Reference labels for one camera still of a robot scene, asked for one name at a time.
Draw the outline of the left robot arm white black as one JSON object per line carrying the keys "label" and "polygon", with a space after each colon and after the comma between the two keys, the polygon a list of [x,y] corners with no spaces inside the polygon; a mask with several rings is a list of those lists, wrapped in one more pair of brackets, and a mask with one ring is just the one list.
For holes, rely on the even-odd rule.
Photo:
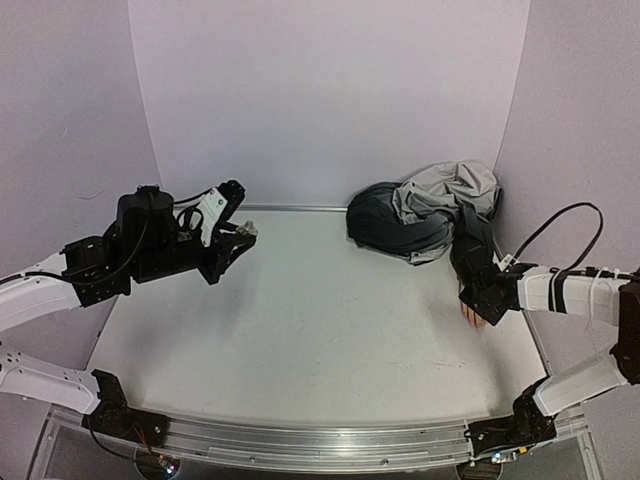
{"label": "left robot arm white black", "polygon": [[[138,285],[169,283],[191,272],[209,286],[217,284],[257,242],[252,222],[231,221],[245,196],[236,180],[184,200],[157,185],[121,196],[116,218],[103,234],[71,242],[2,279],[2,330],[129,296]],[[116,437],[135,426],[118,378],[106,372],[72,371],[2,347],[1,390],[94,414]]]}

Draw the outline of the small nail polish bottle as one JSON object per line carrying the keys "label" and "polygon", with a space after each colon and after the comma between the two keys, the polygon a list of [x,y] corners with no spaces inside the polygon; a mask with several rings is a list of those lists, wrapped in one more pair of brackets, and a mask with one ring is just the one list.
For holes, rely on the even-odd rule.
{"label": "small nail polish bottle", "polygon": [[252,220],[246,220],[243,224],[238,225],[236,232],[243,236],[258,236],[258,229]]}

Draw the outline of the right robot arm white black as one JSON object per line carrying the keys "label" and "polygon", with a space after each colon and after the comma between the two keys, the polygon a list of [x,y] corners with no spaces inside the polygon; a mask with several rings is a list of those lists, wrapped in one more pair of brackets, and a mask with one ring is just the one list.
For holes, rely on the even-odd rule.
{"label": "right robot arm white black", "polygon": [[514,400],[511,415],[471,423],[465,435],[476,455],[549,441],[565,409],[639,382],[638,273],[493,265],[463,286],[459,298],[491,325],[509,311],[546,311],[600,321],[618,330],[613,346],[527,387]]}

